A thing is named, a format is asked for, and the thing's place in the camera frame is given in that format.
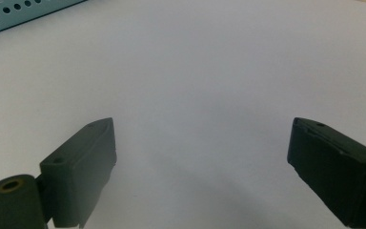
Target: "white table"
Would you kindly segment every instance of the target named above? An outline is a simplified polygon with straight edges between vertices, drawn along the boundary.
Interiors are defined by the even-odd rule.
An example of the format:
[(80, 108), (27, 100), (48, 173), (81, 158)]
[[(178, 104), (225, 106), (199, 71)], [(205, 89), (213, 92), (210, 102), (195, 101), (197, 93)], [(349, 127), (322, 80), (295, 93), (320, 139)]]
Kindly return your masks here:
[(97, 0), (0, 32), (0, 179), (108, 116), (86, 228), (344, 228), (286, 155), (295, 116), (366, 145), (366, 3)]

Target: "hole in basket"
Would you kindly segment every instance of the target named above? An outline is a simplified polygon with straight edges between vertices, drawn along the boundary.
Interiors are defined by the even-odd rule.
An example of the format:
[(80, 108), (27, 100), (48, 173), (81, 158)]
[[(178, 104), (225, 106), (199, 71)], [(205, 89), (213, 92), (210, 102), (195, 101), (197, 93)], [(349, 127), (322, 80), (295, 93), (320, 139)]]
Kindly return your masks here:
[(3, 8), (3, 12), (4, 13), (10, 13), (10, 9), (9, 8)]
[(62, 157), (57, 157), (54, 161), (53, 161), (54, 163), (62, 163), (62, 162), (64, 162), (64, 158), (62, 158)]
[(22, 186), (23, 182), (24, 181), (21, 178), (8, 180), (7, 182), (0, 185), (0, 193), (10, 193)]

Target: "perforated panel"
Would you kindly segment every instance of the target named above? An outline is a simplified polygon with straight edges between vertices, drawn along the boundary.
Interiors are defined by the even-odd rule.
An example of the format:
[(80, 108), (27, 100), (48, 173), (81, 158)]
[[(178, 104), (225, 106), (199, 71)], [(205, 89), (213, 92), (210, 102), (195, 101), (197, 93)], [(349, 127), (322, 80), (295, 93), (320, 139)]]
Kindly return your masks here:
[(0, 31), (86, 0), (0, 0)]

